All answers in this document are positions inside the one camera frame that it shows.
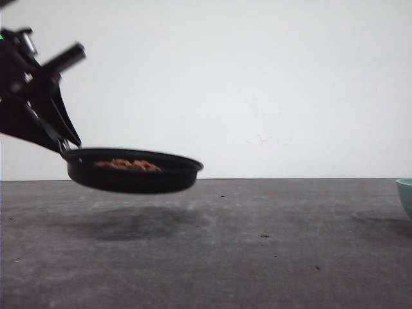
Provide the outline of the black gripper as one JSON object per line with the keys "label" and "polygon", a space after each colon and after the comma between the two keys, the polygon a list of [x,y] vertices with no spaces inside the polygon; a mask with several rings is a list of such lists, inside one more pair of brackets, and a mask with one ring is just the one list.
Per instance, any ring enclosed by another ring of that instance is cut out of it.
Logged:
{"label": "black gripper", "polygon": [[[1,132],[62,154],[64,140],[76,146],[82,142],[66,111],[59,82],[62,72],[86,57],[85,48],[76,42],[39,64],[32,32],[1,29]],[[50,96],[36,97],[48,88]]]}

